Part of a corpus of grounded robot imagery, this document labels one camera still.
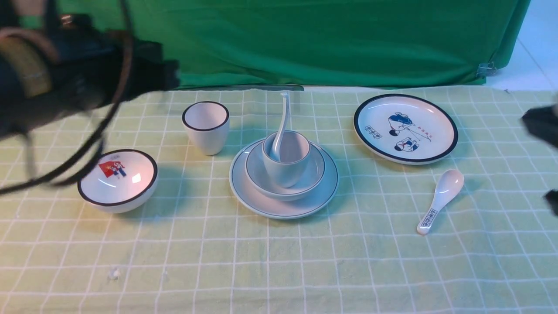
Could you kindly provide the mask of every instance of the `white floor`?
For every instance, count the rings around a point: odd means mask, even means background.
[[[507,67],[486,86],[509,90],[558,89],[558,0],[531,0]],[[307,91],[369,90],[360,87],[305,87]]]

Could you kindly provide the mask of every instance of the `ceramic spoon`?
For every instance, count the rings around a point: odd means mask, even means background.
[[[463,188],[463,180],[463,174],[457,169],[451,169],[442,174],[436,185],[436,191],[434,192],[434,199],[432,200],[430,209],[426,215],[424,215],[420,223],[418,223],[417,232],[419,234],[428,234],[438,213],[444,206],[451,202]]]
[[[281,141],[283,140],[283,133],[285,132],[285,127],[287,125],[287,119],[290,115],[290,100],[288,98],[288,93],[282,92],[281,96],[283,96],[283,118],[281,119],[281,125],[279,126],[279,131],[277,131],[277,135],[275,135],[275,139],[273,140],[273,145],[271,146],[270,157],[281,161]]]

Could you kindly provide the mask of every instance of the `red flag illustration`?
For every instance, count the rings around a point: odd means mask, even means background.
[[[107,161],[106,163],[99,164],[99,167],[107,178],[114,174],[114,169],[116,170],[113,161]]]

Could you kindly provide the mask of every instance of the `large plate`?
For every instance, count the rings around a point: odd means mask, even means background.
[[[440,107],[419,97],[385,94],[362,103],[354,129],[374,153],[400,164],[430,164],[457,144],[454,121]]]

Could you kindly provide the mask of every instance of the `cartoon figure illustration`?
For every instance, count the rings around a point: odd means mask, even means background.
[[[419,145],[417,144],[417,141],[414,141],[410,137],[407,137],[406,139],[397,142],[394,148],[397,151],[415,151],[417,148],[419,148]]]
[[[407,116],[400,112],[396,112],[394,115],[391,115],[387,121],[389,122],[389,126],[391,130],[389,134],[392,136],[398,136],[401,131],[408,131],[411,135],[417,139],[417,141],[422,141],[421,138],[426,139],[428,141],[432,140],[429,138],[429,134],[424,131],[421,127],[418,127],[413,123],[413,121]]]
[[[120,161],[107,161],[106,163],[99,164],[99,168],[101,168],[107,178],[115,176],[117,179],[120,179],[120,175],[122,175],[122,177],[126,176],[124,166]]]
[[[413,121],[409,119],[407,115],[400,112],[396,112],[395,115],[391,115],[387,121],[389,122],[389,126],[391,126],[389,134],[392,136],[399,135],[399,132],[408,129],[413,125]]]
[[[122,163],[120,161],[115,161],[114,165],[116,166],[116,168],[118,169],[122,177],[125,177],[126,176],[126,172],[124,172],[125,167],[122,165]]]
[[[114,176],[117,179],[120,179],[120,177],[118,176],[118,169],[116,167],[113,167],[113,166],[110,169],[111,169],[112,173],[114,174]]]

